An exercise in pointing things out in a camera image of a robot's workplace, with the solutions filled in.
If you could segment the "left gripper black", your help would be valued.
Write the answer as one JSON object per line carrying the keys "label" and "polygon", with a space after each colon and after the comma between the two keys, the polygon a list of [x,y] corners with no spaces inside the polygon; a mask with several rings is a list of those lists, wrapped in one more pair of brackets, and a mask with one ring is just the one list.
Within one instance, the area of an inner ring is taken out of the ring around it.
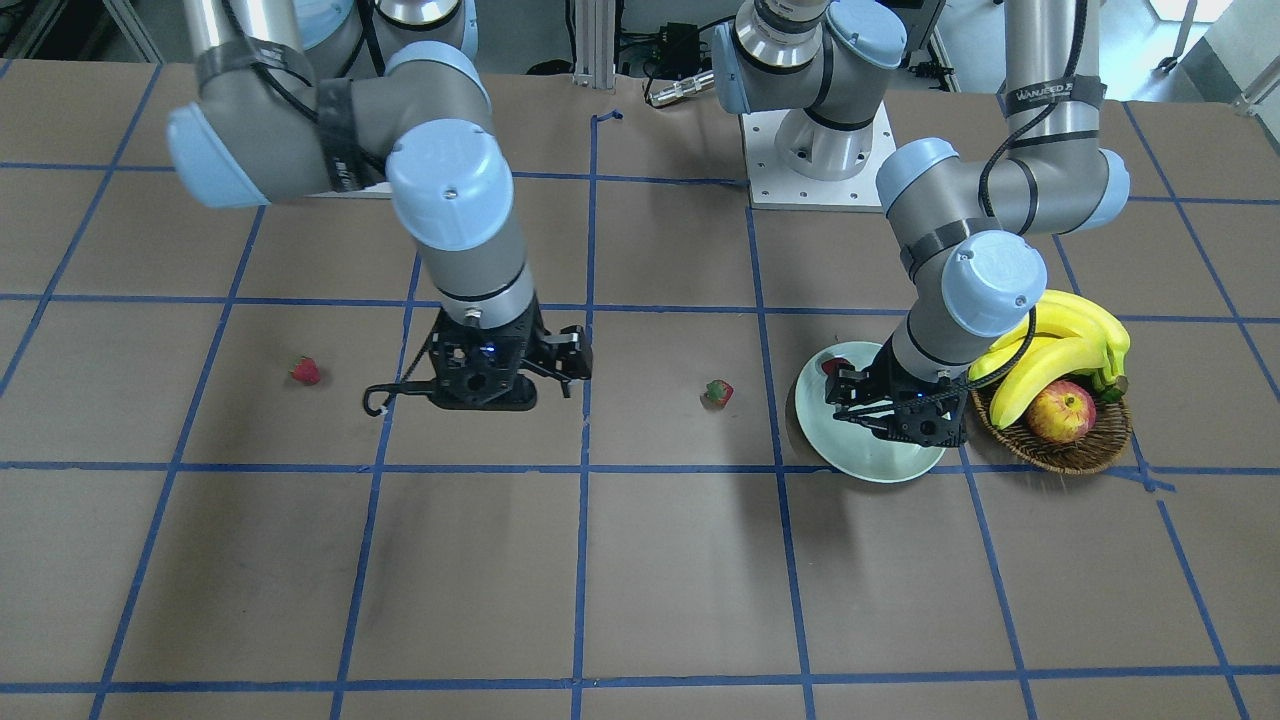
{"label": "left gripper black", "polygon": [[890,342],[865,366],[851,363],[838,375],[826,375],[826,402],[836,407],[836,420],[865,427],[876,438],[899,443],[963,446],[966,400],[964,383],[914,377],[897,361]]}

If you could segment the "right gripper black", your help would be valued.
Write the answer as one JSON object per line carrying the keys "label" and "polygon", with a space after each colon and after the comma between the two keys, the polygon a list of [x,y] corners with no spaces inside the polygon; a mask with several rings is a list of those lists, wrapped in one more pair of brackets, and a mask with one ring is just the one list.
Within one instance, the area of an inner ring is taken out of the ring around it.
{"label": "right gripper black", "polygon": [[549,332],[538,299],[512,322],[489,329],[439,311],[424,347],[435,377],[420,383],[420,393],[449,410],[531,410],[538,388],[526,372],[558,382],[566,398],[572,383],[593,377],[585,327]]}

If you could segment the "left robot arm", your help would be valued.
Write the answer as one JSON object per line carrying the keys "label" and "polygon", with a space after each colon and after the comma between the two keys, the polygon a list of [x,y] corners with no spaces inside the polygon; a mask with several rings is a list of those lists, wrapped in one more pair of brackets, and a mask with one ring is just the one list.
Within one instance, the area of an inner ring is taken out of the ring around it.
{"label": "left robot arm", "polygon": [[[1100,4],[1009,1],[1004,12],[1006,140],[988,160],[964,161],[950,142],[919,138],[876,176],[916,301],[868,368],[828,380],[827,402],[877,439],[963,445],[969,366],[1047,286],[1025,237],[1107,224],[1129,199],[1123,159],[1100,146]],[[905,28],[876,1],[745,1],[710,49],[722,108],[787,111],[785,163],[836,181],[870,138]]]}

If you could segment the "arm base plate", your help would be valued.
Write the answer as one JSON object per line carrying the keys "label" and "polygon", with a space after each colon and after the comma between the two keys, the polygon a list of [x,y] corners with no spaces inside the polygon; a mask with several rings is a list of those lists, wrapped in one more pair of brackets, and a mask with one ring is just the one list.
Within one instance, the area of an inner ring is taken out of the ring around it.
{"label": "arm base plate", "polygon": [[739,119],[753,208],[882,211],[876,178],[897,149],[884,104],[869,126],[855,131],[819,126],[799,109]]}

